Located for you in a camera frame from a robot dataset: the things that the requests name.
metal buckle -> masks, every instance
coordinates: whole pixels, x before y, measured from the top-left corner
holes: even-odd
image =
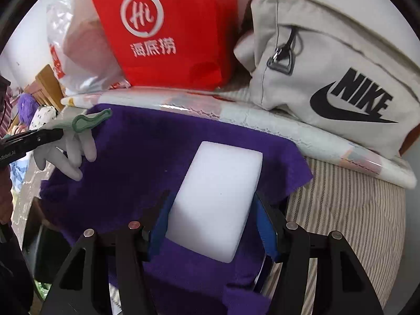
[[[291,45],[293,44],[293,41],[295,40],[297,35],[297,27],[293,26],[291,28],[290,37],[288,41],[280,45],[276,48],[276,52],[272,57],[270,57],[267,61],[267,67],[284,73],[285,75],[292,75],[293,69],[295,68],[295,54],[293,50],[291,49]],[[282,64],[280,63],[281,60],[284,60],[288,58],[288,64]]]

clothing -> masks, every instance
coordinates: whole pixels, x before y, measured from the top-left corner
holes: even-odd
[[[0,243],[0,305],[2,313],[27,314],[34,296],[32,277],[16,235]]]
[[[303,156],[287,139],[159,110],[101,104],[90,112],[108,107],[112,118],[92,129],[98,156],[92,163],[83,160],[84,178],[72,181],[55,170],[41,186],[47,220],[59,226],[71,243],[87,228],[101,233],[140,218],[166,189],[176,193],[203,141],[262,152],[258,191],[272,204],[312,178]],[[269,299],[250,288],[263,259],[250,214],[232,263],[217,262],[166,239],[144,270],[162,314],[257,315],[269,305]]]
[[[20,192],[22,184],[25,180],[31,156],[32,152],[29,152],[23,158],[20,158],[10,164],[10,179],[13,184],[13,189],[18,193]]]

purple towel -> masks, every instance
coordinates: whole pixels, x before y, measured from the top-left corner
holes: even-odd
[[[86,228],[116,229],[141,216],[165,189],[179,190],[203,141],[263,154],[258,191],[279,204],[306,184],[311,172],[295,144],[282,137],[165,111],[97,105],[113,116],[92,133],[98,158],[83,161],[83,179],[55,170],[41,187],[41,207],[74,243]],[[252,291],[264,248],[250,214],[234,260],[221,263],[167,239],[160,254],[144,264],[157,310],[165,315],[265,314],[269,300]]]

metal screw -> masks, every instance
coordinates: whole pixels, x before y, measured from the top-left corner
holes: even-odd
[[[343,238],[343,235],[341,234],[341,232],[339,232],[339,231],[333,231],[332,233],[331,233],[331,237],[333,237],[334,239],[336,239],[336,240],[340,240],[340,239],[342,239]]]
[[[140,227],[140,223],[138,221],[132,221],[129,223],[129,228],[135,230]]]
[[[289,230],[292,230],[292,231],[297,230],[297,224],[296,224],[294,221],[289,221],[289,222],[286,224],[286,227],[287,227]]]
[[[83,232],[83,235],[84,235],[86,238],[92,237],[94,234],[95,234],[95,231],[94,231],[93,229],[91,229],[91,228],[88,228],[87,230],[85,230],[85,231]]]

white foam block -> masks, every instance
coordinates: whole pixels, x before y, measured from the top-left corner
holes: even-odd
[[[260,178],[262,153],[203,142],[169,213],[166,237],[230,263]]]

